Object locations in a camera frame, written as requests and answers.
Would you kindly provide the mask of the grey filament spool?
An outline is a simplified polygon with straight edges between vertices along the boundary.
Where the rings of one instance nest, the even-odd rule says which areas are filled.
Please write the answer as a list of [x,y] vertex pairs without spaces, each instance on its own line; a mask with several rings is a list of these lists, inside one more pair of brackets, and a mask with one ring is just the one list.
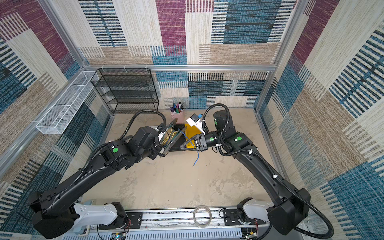
[[163,147],[163,154],[169,152],[181,151],[181,145],[186,141],[185,131],[187,127],[183,123],[178,123],[178,119],[173,119],[167,130],[160,140],[161,147]]

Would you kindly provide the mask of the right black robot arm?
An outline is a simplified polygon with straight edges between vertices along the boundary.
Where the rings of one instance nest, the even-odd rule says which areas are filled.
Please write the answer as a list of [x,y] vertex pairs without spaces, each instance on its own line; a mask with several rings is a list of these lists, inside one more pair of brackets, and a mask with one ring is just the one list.
[[[214,113],[215,131],[210,131],[206,116],[215,107],[223,107]],[[229,108],[224,104],[210,106],[202,116],[193,114],[187,119],[190,126],[199,129],[196,134],[184,142],[180,148],[187,149],[187,144],[194,146],[194,151],[203,152],[208,148],[215,149],[224,157],[233,157],[243,164],[259,181],[269,195],[272,206],[265,210],[267,222],[282,235],[292,230],[316,239],[329,239],[334,235],[334,227],[330,220],[313,204],[310,193],[302,188],[297,189],[287,181],[260,154],[250,138],[236,131]],[[316,234],[299,228],[299,224],[313,211],[326,224],[326,233]]]

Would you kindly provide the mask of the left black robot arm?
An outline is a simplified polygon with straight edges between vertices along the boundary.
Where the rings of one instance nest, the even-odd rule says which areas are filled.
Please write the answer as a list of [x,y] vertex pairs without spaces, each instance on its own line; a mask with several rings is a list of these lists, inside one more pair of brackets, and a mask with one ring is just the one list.
[[166,117],[159,111],[163,122],[154,129],[141,127],[134,136],[123,133],[117,140],[98,146],[87,159],[84,167],[56,187],[29,196],[29,206],[34,211],[33,227],[47,239],[59,237],[73,227],[106,225],[122,228],[127,221],[125,209],[119,202],[101,206],[85,206],[76,201],[84,193],[121,169],[129,169],[146,157],[160,156],[160,133],[167,129]]

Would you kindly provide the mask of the yellow plastic bin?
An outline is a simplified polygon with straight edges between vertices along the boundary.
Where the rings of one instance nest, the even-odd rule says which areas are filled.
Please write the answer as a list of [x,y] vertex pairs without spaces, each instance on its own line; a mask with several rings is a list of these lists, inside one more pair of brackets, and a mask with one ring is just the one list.
[[186,127],[185,134],[187,136],[186,141],[191,139],[193,136],[199,135],[202,133],[196,126],[191,127],[188,123],[185,123],[185,127]]

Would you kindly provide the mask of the pink pen cup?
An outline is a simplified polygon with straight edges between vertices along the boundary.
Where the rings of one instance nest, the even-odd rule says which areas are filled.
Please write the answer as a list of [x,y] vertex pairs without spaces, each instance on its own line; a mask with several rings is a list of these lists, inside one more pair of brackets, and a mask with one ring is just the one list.
[[171,118],[177,119],[176,124],[183,124],[185,122],[184,104],[182,102],[173,104],[173,106],[170,107],[170,111]]

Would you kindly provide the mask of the clear tubing coil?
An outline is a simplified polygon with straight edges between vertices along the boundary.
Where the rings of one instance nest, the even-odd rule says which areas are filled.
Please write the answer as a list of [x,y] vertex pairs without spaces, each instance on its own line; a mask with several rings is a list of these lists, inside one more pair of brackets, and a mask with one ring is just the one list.
[[199,205],[194,209],[192,219],[198,228],[206,228],[211,224],[213,214],[209,207]]

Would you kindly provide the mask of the black mesh shelf rack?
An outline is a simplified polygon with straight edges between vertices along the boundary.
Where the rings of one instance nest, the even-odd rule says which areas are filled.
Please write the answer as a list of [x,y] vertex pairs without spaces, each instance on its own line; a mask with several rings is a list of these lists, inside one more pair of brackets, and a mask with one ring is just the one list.
[[91,83],[112,114],[159,109],[159,96],[149,69],[99,68]]

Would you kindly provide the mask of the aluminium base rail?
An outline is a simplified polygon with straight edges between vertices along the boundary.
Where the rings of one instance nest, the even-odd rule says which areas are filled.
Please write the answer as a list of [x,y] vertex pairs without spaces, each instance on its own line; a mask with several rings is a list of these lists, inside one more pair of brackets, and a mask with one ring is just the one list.
[[269,223],[255,220],[250,225],[231,224],[225,213],[230,207],[211,207],[211,224],[198,228],[192,219],[195,208],[133,210],[134,226],[126,230],[101,230],[91,226],[81,236],[66,233],[62,240],[306,240],[296,231],[284,236]]

